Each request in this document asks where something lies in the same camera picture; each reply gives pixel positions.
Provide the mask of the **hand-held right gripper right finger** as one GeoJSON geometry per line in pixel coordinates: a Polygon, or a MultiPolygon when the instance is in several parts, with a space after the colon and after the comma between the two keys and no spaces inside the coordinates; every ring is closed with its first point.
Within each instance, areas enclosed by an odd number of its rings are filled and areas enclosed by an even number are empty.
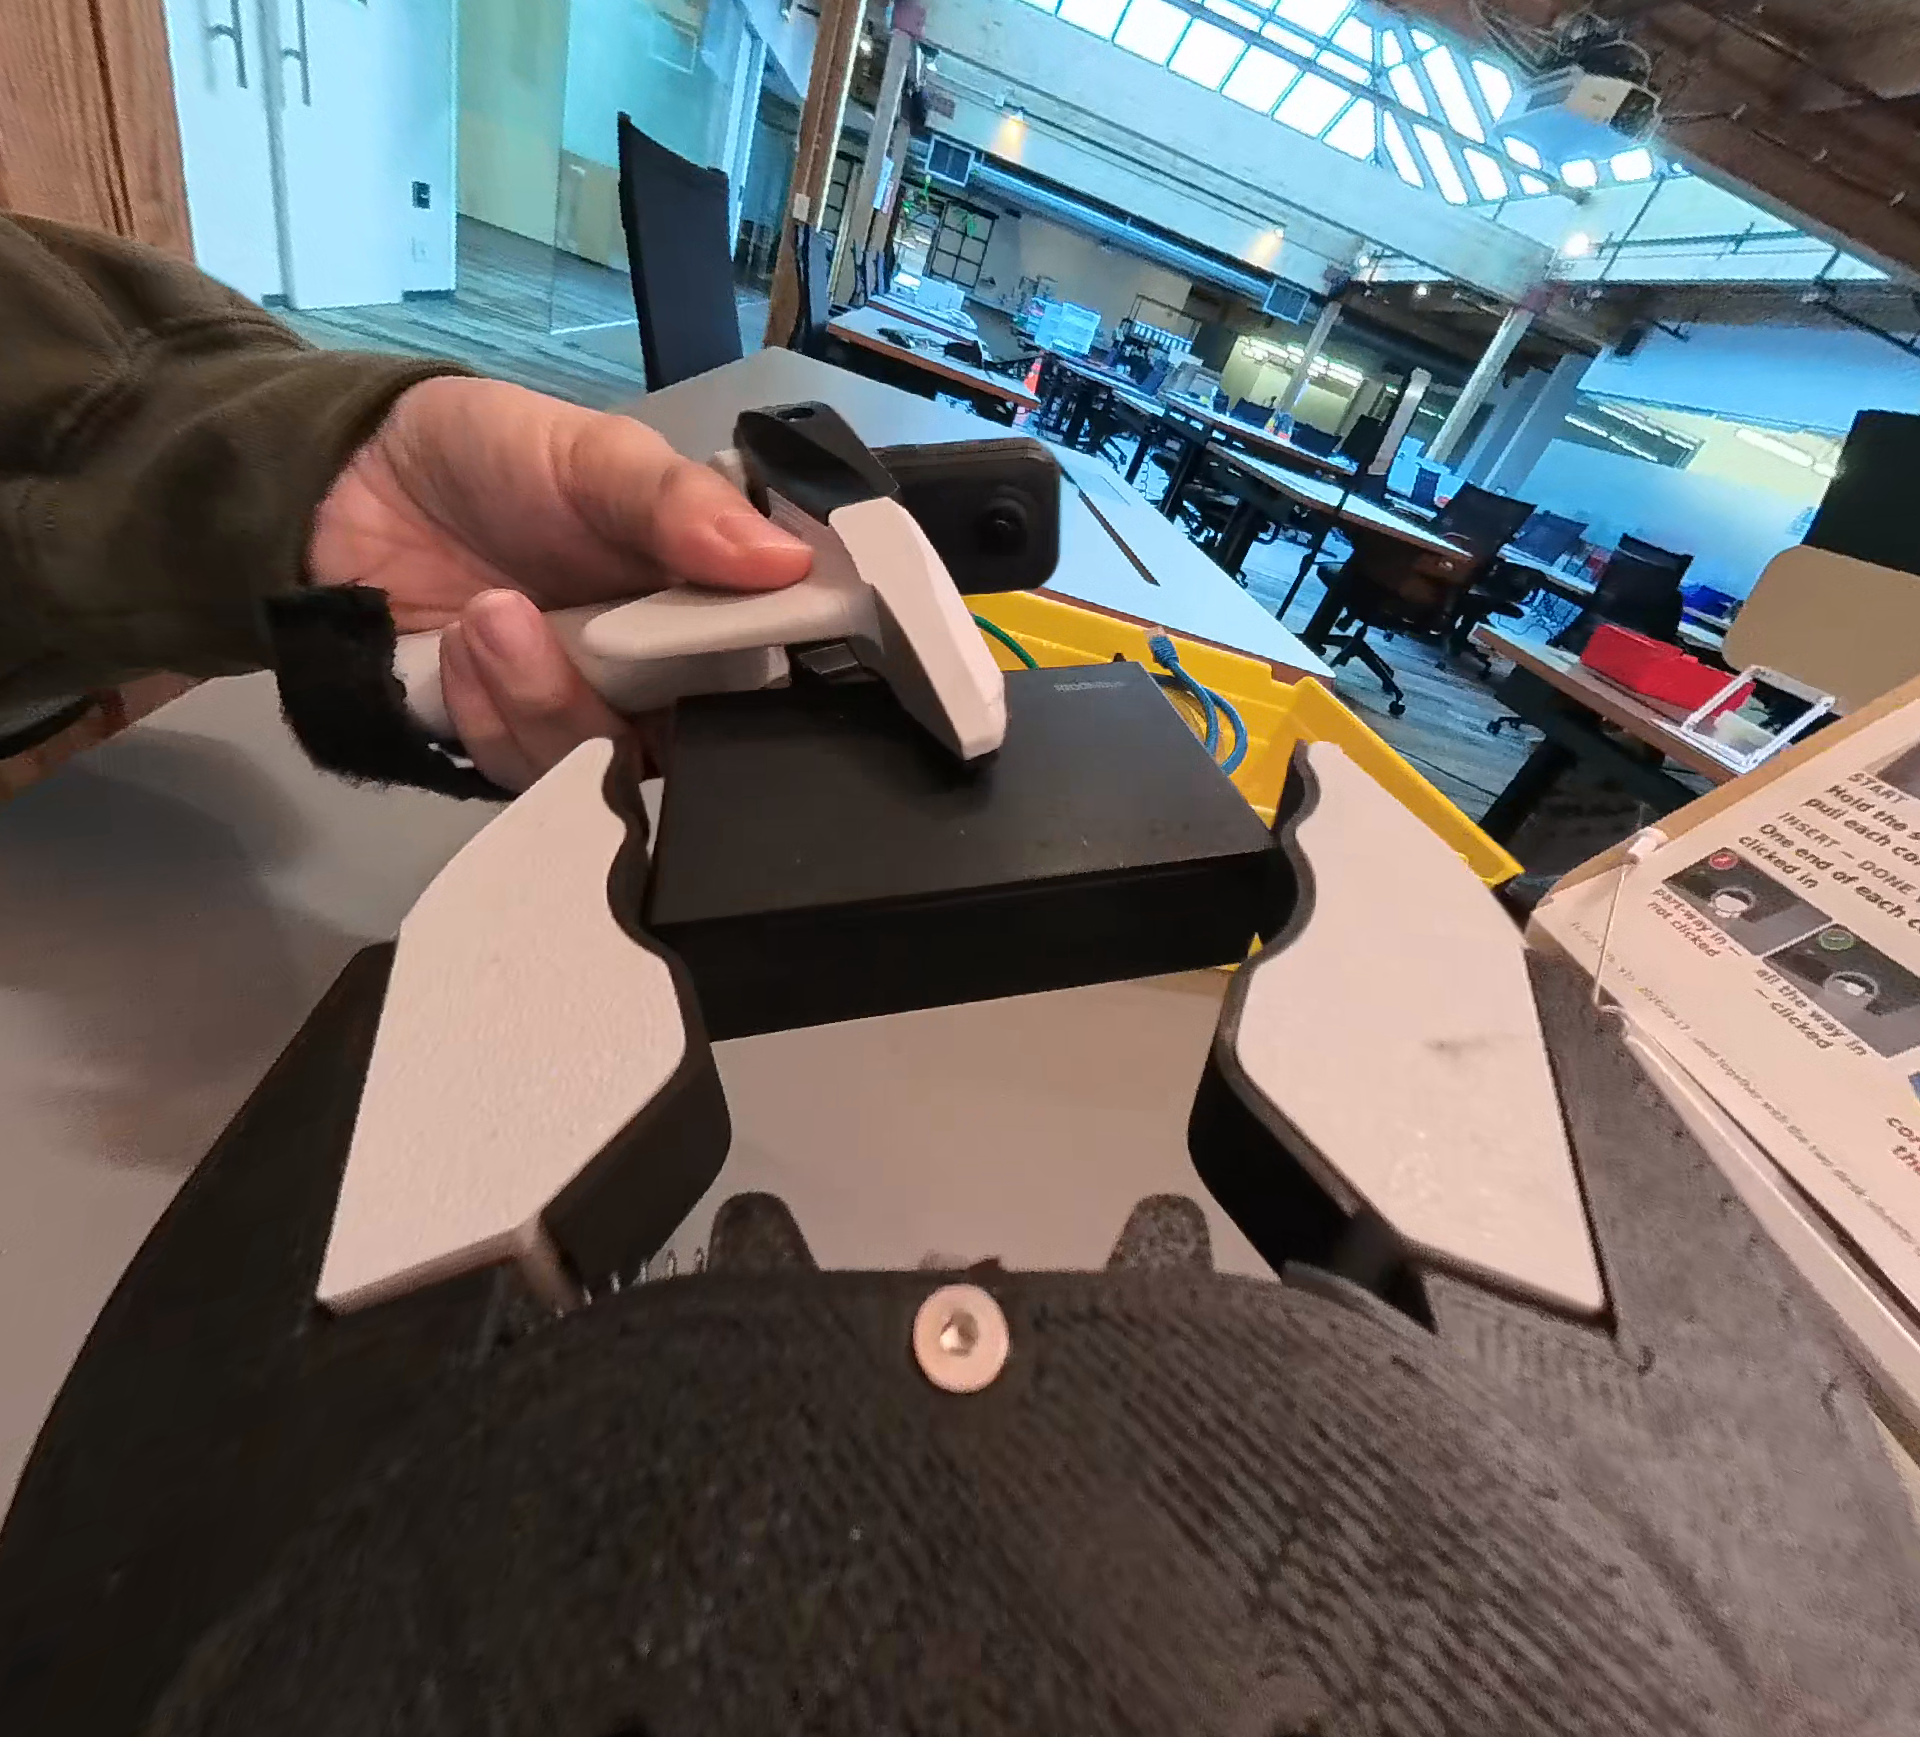
{"type": "Polygon", "coordinates": [[[1523,933],[1328,742],[1294,748],[1276,913],[1231,976],[1188,1112],[1204,1197],[1276,1281],[1434,1319],[1468,1286],[1606,1319],[1606,1279],[1523,933]]]}

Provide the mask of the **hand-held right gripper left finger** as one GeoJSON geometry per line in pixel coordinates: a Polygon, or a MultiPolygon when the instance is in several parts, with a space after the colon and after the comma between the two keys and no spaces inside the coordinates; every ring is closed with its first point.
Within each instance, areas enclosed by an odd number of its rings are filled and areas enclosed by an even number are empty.
{"type": "Polygon", "coordinates": [[[644,886],[636,784],[589,742],[421,894],[318,1272],[330,1313],[500,1262],[564,1309],[690,1262],[731,1116],[644,886]]]}

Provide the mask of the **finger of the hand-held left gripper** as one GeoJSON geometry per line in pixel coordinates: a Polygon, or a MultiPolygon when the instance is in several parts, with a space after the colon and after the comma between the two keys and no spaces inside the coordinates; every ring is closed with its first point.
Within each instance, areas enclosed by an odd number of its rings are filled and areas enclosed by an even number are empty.
{"type": "Polygon", "coordinates": [[[864,599],[850,633],[858,662],[958,763],[992,761],[1010,730],[1004,671],[924,529],[899,499],[851,499],[828,538],[864,599]]]}

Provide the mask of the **black network switch box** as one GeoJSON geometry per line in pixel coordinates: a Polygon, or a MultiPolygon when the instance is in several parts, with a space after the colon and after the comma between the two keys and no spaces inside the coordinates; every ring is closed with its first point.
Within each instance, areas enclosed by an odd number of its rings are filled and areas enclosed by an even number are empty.
{"type": "Polygon", "coordinates": [[[1241,964],[1303,876],[1133,662],[1011,671],[958,763],[893,694],[681,700],[652,855],[611,861],[710,1040],[1241,964]]]}

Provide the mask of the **person's left hand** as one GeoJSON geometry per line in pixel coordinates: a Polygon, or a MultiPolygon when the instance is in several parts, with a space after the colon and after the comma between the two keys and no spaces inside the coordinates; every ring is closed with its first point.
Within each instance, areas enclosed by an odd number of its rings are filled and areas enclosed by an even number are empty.
{"type": "Polygon", "coordinates": [[[658,430],[506,378],[405,387],[324,490],[310,586],[366,586],[399,629],[441,633],[441,700],[470,763],[536,786],[623,718],[543,613],[664,586],[769,595],[812,556],[658,430]]]}

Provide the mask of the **yellow plastic bin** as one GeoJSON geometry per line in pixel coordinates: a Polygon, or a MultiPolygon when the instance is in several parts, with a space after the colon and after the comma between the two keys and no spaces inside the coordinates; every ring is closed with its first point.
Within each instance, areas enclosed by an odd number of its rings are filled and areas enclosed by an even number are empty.
{"type": "Polygon", "coordinates": [[[1249,651],[1197,642],[1175,629],[1050,595],[968,599],[968,613],[1001,671],[1141,664],[1264,821],[1276,816],[1290,754],[1298,748],[1336,748],[1459,861],[1468,861],[1478,886],[1500,888],[1523,876],[1523,861],[1515,861],[1318,680],[1285,683],[1249,651]]]}

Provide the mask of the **long wooden work table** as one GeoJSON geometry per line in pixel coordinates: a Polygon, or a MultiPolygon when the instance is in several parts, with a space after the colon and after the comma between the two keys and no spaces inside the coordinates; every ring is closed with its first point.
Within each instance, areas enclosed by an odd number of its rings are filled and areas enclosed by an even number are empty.
{"type": "Polygon", "coordinates": [[[1328,529],[1338,529],[1353,545],[1353,558],[1321,586],[1321,606],[1298,633],[1303,647],[1325,651],[1336,642],[1328,664],[1361,662],[1373,671],[1390,712],[1400,715],[1400,686],[1390,675],[1390,662],[1369,647],[1373,629],[1390,633],[1419,633],[1414,606],[1405,605],[1409,565],[1422,556],[1450,556],[1444,541],[1434,538],[1430,523],[1405,523],[1391,508],[1379,508],[1361,478],[1350,481],[1318,481],[1290,469],[1276,469],[1258,455],[1221,455],[1231,478],[1238,508],[1218,538],[1215,565],[1221,573],[1241,573],[1244,556],[1264,538],[1268,523],[1285,523],[1294,508],[1318,514],[1318,538],[1307,558],[1294,573],[1290,595],[1280,599],[1276,615],[1285,615],[1290,599],[1298,595],[1307,567],[1318,567],[1321,541],[1328,529]]]}

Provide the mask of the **tall black chair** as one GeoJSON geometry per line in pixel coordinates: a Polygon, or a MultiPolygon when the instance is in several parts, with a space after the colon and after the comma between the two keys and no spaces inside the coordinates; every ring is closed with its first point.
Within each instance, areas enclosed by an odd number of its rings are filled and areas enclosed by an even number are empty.
{"type": "Polygon", "coordinates": [[[628,247],[628,288],[644,386],[710,375],[742,356],[731,291],[726,175],[649,139],[617,116],[617,206],[628,247]]]}

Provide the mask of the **printed instruction sheet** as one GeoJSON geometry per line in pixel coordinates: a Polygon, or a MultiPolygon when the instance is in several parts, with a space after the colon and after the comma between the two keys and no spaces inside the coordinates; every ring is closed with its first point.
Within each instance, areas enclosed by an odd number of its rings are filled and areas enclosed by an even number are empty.
{"type": "Polygon", "coordinates": [[[1916,705],[1663,845],[1610,926],[1641,1031],[1920,1298],[1916,705]]]}

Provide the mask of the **clear acrylic stand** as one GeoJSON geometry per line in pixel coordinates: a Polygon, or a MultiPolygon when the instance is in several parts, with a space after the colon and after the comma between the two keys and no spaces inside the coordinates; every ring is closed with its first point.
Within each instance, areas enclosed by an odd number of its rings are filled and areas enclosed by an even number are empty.
{"type": "Polygon", "coordinates": [[[1679,718],[1673,732],[1711,763],[1746,779],[1832,718],[1836,694],[1821,694],[1786,671],[1751,664],[1716,686],[1688,718],[1679,718]]]}

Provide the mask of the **red plastic bin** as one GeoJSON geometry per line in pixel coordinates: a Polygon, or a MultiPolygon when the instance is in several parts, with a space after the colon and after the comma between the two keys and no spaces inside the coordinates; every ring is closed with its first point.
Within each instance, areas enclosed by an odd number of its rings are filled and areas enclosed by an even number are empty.
{"type": "Polygon", "coordinates": [[[1626,626],[1593,626],[1577,651],[1580,671],[1619,686],[1663,718],[1716,718],[1743,712],[1753,680],[1719,662],[1701,662],[1679,642],[1657,642],[1626,626]]]}

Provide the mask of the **black office chair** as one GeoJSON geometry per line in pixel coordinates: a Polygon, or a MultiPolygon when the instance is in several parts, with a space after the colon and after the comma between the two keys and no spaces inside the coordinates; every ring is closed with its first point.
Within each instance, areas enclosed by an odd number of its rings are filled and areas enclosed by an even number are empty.
{"type": "Polygon", "coordinates": [[[1633,629],[1651,642],[1679,642],[1684,578],[1693,556],[1619,541],[1588,599],[1549,637],[1549,647],[1580,657],[1597,626],[1633,629]]]}
{"type": "Polygon", "coordinates": [[[1506,548],[1533,514],[1533,499],[1465,481],[1434,518],[1434,538],[1444,541],[1450,556],[1422,556],[1409,565],[1405,605],[1414,606],[1419,629],[1438,637],[1440,664],[1453,671],[1459,657],[1468,657],[1478,675],[1485,675],[1485,662],[1468,637],[1480,619],[1516,615],[1525,573],[1506,565],[1506,548]]]}

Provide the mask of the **white door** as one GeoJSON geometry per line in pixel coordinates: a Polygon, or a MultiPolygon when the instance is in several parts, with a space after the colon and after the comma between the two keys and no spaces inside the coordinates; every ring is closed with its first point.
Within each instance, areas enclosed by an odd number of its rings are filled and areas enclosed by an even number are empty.
{"type": "Polygon", "coordinates": [[[319,314],[451,291],[457,0],[163,0],[190,261],[319,314]]]}

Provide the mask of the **black monitor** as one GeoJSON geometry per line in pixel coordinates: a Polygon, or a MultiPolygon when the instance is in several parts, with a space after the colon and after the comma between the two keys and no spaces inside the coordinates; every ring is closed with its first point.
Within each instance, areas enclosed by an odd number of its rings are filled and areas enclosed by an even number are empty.
{"type": "Polygon", "coordinates": [[[1920,420],[1911,412],[1859,412],[1797,545],[1920,573],[1920,420]]]}

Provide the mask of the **wooden post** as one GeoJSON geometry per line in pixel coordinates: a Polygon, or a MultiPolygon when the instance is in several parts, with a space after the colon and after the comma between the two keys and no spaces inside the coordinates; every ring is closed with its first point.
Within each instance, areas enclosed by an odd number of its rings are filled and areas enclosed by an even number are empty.
{"type": "Polygon", "coordinates": [[[793,175],[783,213],[783,252],[769,297],[762,348],[785,348],[800,320],[800,223],[820,213],[828,167],[844,129],[844,107],[851,90],[858,36],[864,21],[864,0],[820,0],[820,21],[808,61],[808,90],[793,136],[793,175]]]}

